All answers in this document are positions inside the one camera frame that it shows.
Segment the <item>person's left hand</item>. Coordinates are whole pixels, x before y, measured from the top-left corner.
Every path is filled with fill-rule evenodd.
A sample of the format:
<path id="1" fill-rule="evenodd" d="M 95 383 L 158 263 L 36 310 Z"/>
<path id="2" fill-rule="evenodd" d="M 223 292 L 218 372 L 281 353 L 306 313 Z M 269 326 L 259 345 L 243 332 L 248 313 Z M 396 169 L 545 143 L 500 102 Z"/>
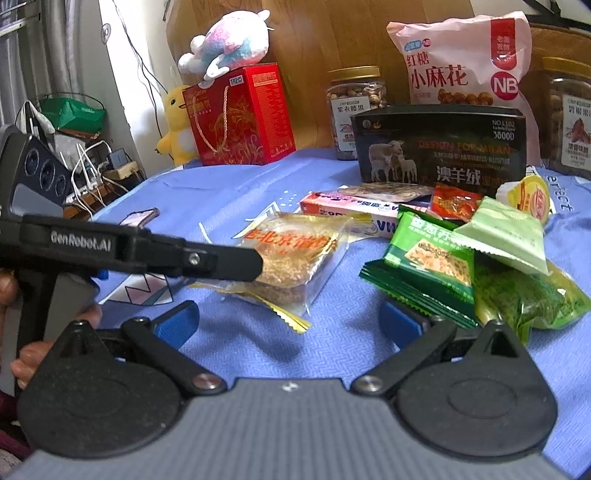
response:
<path id="1" fill-rule="evenodd" d="M 12 272 L 1 270 L 1 334 L 4 334 L 7 309 L 17 300 L 19 287 Z M 86 320 L 93 328 L 97 328 L 102 317 L 101 307 L 97 303 L 90 305 L 85 311 L 80 312 L 78 320 Z M 2 371 L 10 370 L 18 386 L 25 389 L 34 376 L 39 365 L 53 346 L 52 342 L 34 342 L 24 346 L 15 359 L 5 367 L 1 364 Z"/>

